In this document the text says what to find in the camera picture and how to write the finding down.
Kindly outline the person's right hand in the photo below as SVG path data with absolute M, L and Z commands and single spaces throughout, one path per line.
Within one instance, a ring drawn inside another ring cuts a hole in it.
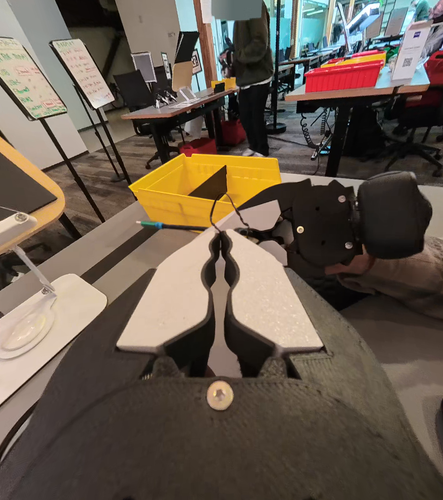
M 325 274 L 353 274 L 356 276 L 361 276 L 362 274 L 368 272 L 372 266 L 375 264 L 376 258 L 363 253 L 361 255 L 356 255 L 352 261 L 345 264 L 335 264 L 332 266 L 327 266 L 325 268 Z

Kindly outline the black braided HDMI cable bundle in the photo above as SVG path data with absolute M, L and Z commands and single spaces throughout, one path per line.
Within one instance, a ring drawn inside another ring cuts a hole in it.
M 244 219 L 243 219 L 243 217 L 242 217 L 242 215 L 241 215 L 241 212 L 239 211 L 239 209 L 237 209 L 237 207 L 235 206 L 235 204 L 234 204 L 234 202 L 233 202 L 232 198 L 231 198 L 231 197 L 230 197 L 230 195 L 228 195 L 228 193 L 226 193 L 226 192 L 221 192 L 221 193 L 219 193 L 219 194 L 215 197 L 215 199 L 214 199 L 214 201 L 213 201 L 213 203 L 212 203 L 212 205 L 211 205 L 211 209 L 210 209 L 210 213 L 209 213 L 209 222 L 210 222 L 211 227 L 213 227 L 213 228 L 214 228 L 214 229 L 215 229 L 218 233 L 221 233 L 221 230 L 218 228 L 218 226 L 215 224 L 215 222 L 214 222 L 214 220 L 213 220 L 213 214 L 214 214 L 214 209 L 215 209 L 215 207 L 216 207 L 216 204 L 217 204 L 217 203 L 218 203 L 218 202 L 219 202 L 219 201 L 220 201 L 223 197 L 227 197 L 227 198 L 228 198 L 228 200 L 230 201 L 230 204 L 231 204 L 231 206 L 232 206 L 233 210 L 235 211 L 236 215 L 238 216 L 238 218 L 239 218 L 240 222 L 241 222 L 241 223 L 242 223 L 242 225 L 243 225 L 243 228 L 239 228 L 239 229 L 237 229 L 237 231 L 239 231 L 239 233 L 240 233 L 240 234 L 242 234 L 242 235 L 244 235 L 244 236 L 246 236 L 246 237 L 249 237 L 249 233 L 250 233 L 250 229 L 251 229 L 251 228 L 250 228 L 250 226 L 249 226 L 249 224 L 248 224 L 247 222 L 245 222 L 245 221 L 244 221 Z

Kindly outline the black wood-edged board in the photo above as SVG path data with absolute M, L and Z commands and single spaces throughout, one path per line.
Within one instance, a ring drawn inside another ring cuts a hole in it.
M 0 137 L 0 255 L 60 219 L 61 188 Z

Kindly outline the red floor bin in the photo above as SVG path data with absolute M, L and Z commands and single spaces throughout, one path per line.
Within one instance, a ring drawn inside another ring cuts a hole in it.
M 179 146 L 179 153 L 190 158 L 193 154 L 217 154 L 215 139 L 201 137 L 192 141 L 187 141 Z

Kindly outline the black bin divider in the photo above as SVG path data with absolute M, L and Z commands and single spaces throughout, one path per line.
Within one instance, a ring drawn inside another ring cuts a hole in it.
M 221 192 L 228 192 L 227 166 L 224 165 L 216 173 L 196 187 L 188 196 L 214 200 Z

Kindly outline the whiteboard on stand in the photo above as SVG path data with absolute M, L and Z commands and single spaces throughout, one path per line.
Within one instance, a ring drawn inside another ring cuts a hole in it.
M 92 110 L 114 102 L 109 85 L 82 40 L 53 40 L 49 42 L 49 46 Z

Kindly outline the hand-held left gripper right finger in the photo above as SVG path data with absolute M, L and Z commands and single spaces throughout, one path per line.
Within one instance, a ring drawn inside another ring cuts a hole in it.
M 223 232 L 229 319 L 276 355 L 318 352 L 324 344 L 284 266 L 234 229 Z

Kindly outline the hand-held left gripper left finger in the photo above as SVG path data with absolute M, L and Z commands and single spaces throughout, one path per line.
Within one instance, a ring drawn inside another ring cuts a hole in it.
M 116 347 L 153 355 L 208 355 L 215 338 L 215 268 L 216 232 L 208 229 L 158 266 Z

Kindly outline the yellow plastic bin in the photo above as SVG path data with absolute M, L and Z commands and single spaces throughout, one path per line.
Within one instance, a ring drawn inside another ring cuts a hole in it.
M 260 192 L 281 183 L 276 158 L 218 154 L 193 154 L 188 158 L 181 154 L 131 184 L 130 189 L 151 221 L 208 227 L 213 201 L 188 195 L 224 165 L 227 194 L 238 209 Z M 230 201 L 223 197 L 214 209 L 214 222 L 232 211 Z

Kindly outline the person's right forearm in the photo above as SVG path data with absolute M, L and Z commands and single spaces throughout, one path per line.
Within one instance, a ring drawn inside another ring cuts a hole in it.
M 362 274 L 340 273 L 347 288 L 391 297 L 419 314 L 443 320 L 443 239 L 428 237 L 421 253 L 374 259 Z

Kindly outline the whiteboard with green notes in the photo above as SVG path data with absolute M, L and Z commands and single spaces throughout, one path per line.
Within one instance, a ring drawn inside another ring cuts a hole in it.
M 0 36 L 0 86 L 29 121 L 67 114 L 67 107 L 20 41 Z

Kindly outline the white box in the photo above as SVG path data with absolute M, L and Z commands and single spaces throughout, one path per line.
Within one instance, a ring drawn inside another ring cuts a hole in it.
M 432 21 L 429 20 L 413 22 L 406 29 L 391 74 L 394 86 L 406 84 L 412 80 L 431 27 Z

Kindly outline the red storage bins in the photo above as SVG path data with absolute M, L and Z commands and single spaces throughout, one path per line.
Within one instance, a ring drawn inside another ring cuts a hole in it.
M 306 73 L 305 91 L 310 93 L 375 87 L 385 63 L 386 52 L 380 50 L 331 59 Z

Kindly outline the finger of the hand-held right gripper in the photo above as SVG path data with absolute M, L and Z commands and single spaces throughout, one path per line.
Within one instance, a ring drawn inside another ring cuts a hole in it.
M 292 245 L 291 241 L 286 241 L 279 235 L 272 235 L 268 239 L 259 240 L 257 245 L 273 255 L 283 267 L 289 267 L 287 253 Z
M 237 209 L 220 220 L 220 233 L 233 230 L 242 235 L 267 232 L 275 227 L 281 216 L 277 200 L 261 203 L 246 209 Z

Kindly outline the wooden desk with black legs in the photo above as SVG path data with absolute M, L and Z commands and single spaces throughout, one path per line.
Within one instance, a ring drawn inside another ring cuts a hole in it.
M 169 161 L 170 153 L 173 151 L 167 139 L 169 132 L 200 116 L 205 119 L 208 135 L 211 139 L 215 139 L 217 149 L 226 151 L 228 147 L 222 132 L 221 109 L 225 104 L 225 97 L 235 95 L 238 91 L 238 87 L 223 92 L 207 89 L 197 92 L 195 94 L 197 99 L 192 102 L 164 105 L 159 109 L 149 106 L 124 114 L 121 118 L 149 125 L 161 164 Z

